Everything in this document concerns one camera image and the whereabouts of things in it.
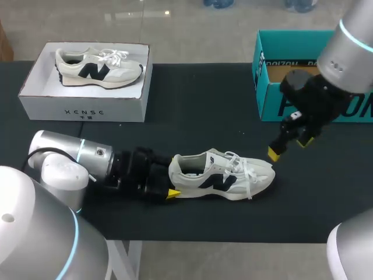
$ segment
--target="white shoe box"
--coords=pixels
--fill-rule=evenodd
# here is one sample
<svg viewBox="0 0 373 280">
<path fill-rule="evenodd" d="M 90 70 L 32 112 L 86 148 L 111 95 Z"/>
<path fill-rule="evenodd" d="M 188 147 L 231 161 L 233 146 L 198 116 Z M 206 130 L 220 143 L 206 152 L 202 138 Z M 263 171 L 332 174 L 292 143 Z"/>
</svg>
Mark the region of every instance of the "white shoe box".
<svg viewBox="0 0 373 280">
<path fill-rule="evenodd" d="M 80 52 L 89 47 L 128 51 L 127 59 L 144 66 L 141 77 L 134 85 L 121 89 L 63 86 L 55 67 L 55 51 L 62 48 Z M 144 122 L 152 70 L 152 55 L 147 44 L 47 43 L 24 82 L 19 99 L 31 120 Z"/>
</svg>

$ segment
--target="shoe tongue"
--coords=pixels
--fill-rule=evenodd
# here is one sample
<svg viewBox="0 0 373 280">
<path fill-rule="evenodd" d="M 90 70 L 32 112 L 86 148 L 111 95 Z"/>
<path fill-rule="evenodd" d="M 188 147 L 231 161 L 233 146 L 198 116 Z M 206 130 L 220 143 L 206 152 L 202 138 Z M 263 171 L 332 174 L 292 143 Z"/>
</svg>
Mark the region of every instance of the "shoe tongue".
<svg viewBox="0 0 373 280">
<path fill-rule="evenodd" d="M 226 167 L 228 162 L 229 160 L 220 155 L 211 152 L 206 152 L 206 164 L 204 172 L 206 172 L 213 164 Z"/>
</svg>

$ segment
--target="shoe box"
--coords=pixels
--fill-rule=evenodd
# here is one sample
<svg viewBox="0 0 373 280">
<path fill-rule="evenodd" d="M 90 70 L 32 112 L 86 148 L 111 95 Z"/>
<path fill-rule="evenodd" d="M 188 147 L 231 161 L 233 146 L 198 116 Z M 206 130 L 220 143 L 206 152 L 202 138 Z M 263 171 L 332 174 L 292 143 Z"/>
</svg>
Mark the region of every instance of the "shoe box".
<svg viewBox="0 0 373 280">
<path fill-rule="evenodd" d="M 317 75 L 317 58 L 332 38 L 332 30 L 259 30 L 252 76 L 262 121 L 282 121 L 297 111 L 280 92 L 280 83 L 294 69 Z M 372 123 L 373 94 L 356 96 L 335 122 Z"/>
<path fill-rule="evenodd" d="M 120 89 L 100 86 L 63 86 L 55 66 L 55 52 L 97 50 L 127 51 L 127 59 L 143 65 L 133 84 Z M 31 120 L 144 122 L 150 81 L 152 52 L 147 44 L 50 42 L 35 61 L 19 99 Z"/>
<path fill-rule="evenodd" d="M 0 22 L 0 61 L 13 61 L 13 49 L 6 38 L 5 31 Z"/>
</svg>

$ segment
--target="cardboard inside box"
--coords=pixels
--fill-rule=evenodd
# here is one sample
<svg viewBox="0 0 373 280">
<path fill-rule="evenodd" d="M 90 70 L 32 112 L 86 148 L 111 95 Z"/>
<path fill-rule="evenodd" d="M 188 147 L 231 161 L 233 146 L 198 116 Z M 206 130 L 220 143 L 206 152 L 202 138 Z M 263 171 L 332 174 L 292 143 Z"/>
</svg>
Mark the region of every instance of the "cardboard inside box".
<svg viewBox="0 0 373 280">
<path fill-rule="evenodd" d="M 6 38 L 5 31 L 0 22 L 0 61 L 13 61 L 13 49 Z"/>
<path fill-rule="evenodd" d="M 292 70 L 305 70 L 312 75 L 320 74 L 317 66 L 267 66 L 268 78 L 271 83 L 281 83 L 287 73 Z"/>
</svg>

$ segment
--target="cable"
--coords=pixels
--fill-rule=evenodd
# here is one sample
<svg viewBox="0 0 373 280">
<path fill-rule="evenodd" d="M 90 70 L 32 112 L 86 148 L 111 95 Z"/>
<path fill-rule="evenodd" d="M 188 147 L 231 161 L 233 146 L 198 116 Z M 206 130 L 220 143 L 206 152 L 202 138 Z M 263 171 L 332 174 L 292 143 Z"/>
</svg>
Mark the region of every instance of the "cable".
<svg viewBox="0 0 373 280">
<path fill-rule="evenodd" d="M 64 150 L 61 150 L 61 149 L 57 149 L 57 148 L 52 148 L 52 147 L 46 147 L 46 148 L 40 148 L 40 149 L 36 149 L 34 150 L 33 152 L 31 152 L 25 159 L 25 161 L 23 162 L 22 164 L 22 167 L 21 167 L 21 171 L 24 172 L 27 164 L 28 164 L 28 161 L 29 159 L 35 155 L 36 153 L 45 153 L 45 152 L 54 152 L 54 153 L 59 153 L 60 155 L 62 156 L 66 156 L 69 160 L 71 160 L 72 162 L 78 164 L 78 165 L 81 165 L 80 163 L 78 163 L 71 155 L 69 155 L 68 153 L 66 153 Z M 96 178 L 94 178 L 91 174 L 89 174 L 89 178 L 96 182 Z"/>
</svg>

